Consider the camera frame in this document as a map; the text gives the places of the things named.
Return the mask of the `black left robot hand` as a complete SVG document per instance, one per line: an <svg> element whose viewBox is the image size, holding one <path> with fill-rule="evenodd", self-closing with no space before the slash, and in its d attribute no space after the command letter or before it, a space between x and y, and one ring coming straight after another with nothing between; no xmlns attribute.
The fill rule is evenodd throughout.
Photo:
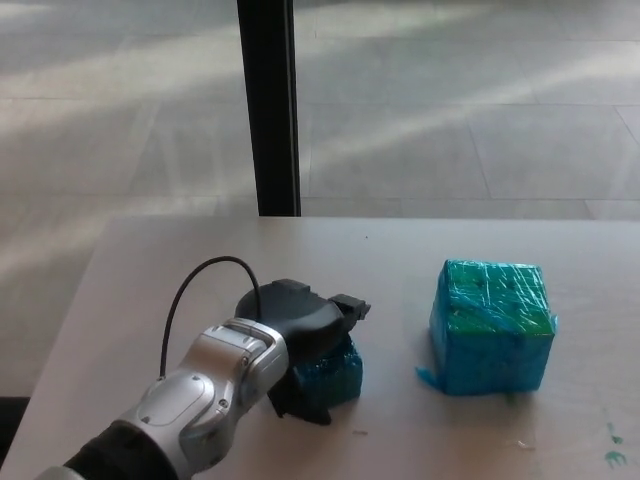
<svg viewBox="0 0 640 480"><path fill-rule="evenodd" d="M262 285L239 300L237 317L255 320L284 338L289 366L268 391L278 416L326 426L332 408L360 396L363 360L350 332L370 308L346 294L323 298L291 279Z"/></svg>

